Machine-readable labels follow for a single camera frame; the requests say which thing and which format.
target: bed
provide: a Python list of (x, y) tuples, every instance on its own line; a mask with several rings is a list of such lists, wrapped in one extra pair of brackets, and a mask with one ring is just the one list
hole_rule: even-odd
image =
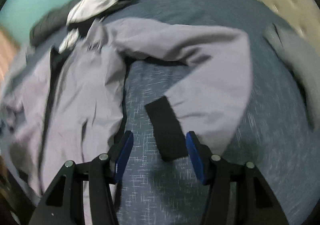
[[(290, 225), (302, 224), (320, 198), (320, 131), (311, 129), (299, 86), (263, 34), (269, 24), (291, 26), (320, 54), (320, 10), (316, 2), (135, 0), (103, 22), (124, 17), (151, 18), (169, 24), (222, 25), (246, 31), (253, 63), (252, 98), (223, 157), (238, 164), (253, 161), (271, 186)], [(59, 46), (66, 34), (66, 27), (55, 29), (37, 44), (27, 68), (32, 68), (50, 46)], [(122, 182), (117, 213), (120, 224), (199, 222), (195, 213), (202, 213), (208, 188), (196, 180), (188, 158), (170, 163), (161, 160), (144, 109), (145, 104), (162, 96), (189, 72), (185, 65), (152, 59), (128, 63), (124, 126), (133, 132), (135, 141)], [(1, 144), (7, 161), (10, 160), (5, 147), (9, 143), (2, 140)]]

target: bolt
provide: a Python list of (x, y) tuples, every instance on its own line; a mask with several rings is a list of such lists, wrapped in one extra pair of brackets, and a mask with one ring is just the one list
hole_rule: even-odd
[(103, 153), (103, 154), (101, 154), (101, 155), (99, 156), (99, 159), (100, 159), (101, 161), (103, 161), (103, 160), (107, 160), (108, 157), (109, 157), (109, 156), (108, 156), (107, 154)]
[(220, 160), (221, 160), (221, 157), (220, 157), (219, 155), (217, 155), (217, 154), (213, 154), (213, 155), (211, 156), (211, 159), (212, 159), (213, 161), (220, 161)]
[(64, 163), (66, 168), (69, 168), (73, 165), (73, 161), (72, 160), (68, 160), (67, 162)]
[(254, 163), (252, 162), (247, 162), (245, 165), (247, 166), (247, 168), (250, 168), (250, 169), (254, 168)]

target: jacket sleeve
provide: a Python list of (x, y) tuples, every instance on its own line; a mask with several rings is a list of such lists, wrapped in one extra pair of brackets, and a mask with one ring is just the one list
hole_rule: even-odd
[(107, 25), (112, 44), (127, 55), (180, 61), (191, 74), (146, 105), (164, 160), (186, 156), (194, 131), (212, 153), (222, 154), (250, 99), (252, 63), (245, 32), (220, 26), (169, 25), (127, 18)]

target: sleeve cuff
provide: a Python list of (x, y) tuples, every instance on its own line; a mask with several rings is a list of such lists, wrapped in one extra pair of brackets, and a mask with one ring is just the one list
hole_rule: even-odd
[(188, 156), (185, 136), (166, 96), (145, 105), (162, 160)]

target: gray jacket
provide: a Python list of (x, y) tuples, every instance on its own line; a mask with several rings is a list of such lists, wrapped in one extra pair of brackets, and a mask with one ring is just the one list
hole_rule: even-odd
[[(158, 107), (147, 109), (154, 127), (166, 122), (164, 111), (169, 108), (168, 114), (172, 114), (183, 135), (195, 131), (213, 153), (222, 154), (231, 141), (252, 88), (249, 39), (245, 32), (139, 18), (117, 20), (105, 26), (96, 20), (62, 67), (48, 127), (44, 127), (44, 119), (52, 79), (50, 51), (3, 100), (6, 110), (24, 111), (26, 120), (15, 131), (12, 148), (22, 148), (25, 154), (12, 150), (11, 158), (19, 163), (17, 169), (29, 175), (29, 184), (37, 193), (40, 186), (44, 190), (48, 187), (65, 161), (91, 161), (113, 144), (123, 117), (125, 56), (152, 56), (194, 68), (163, 98), (153, 102)], [(44, 129), (47, 131), (43, 145)], [(168, 134), (179, 133), (174, 129), (170, 126), (166, 133), (155, 132), (157, 144)]]

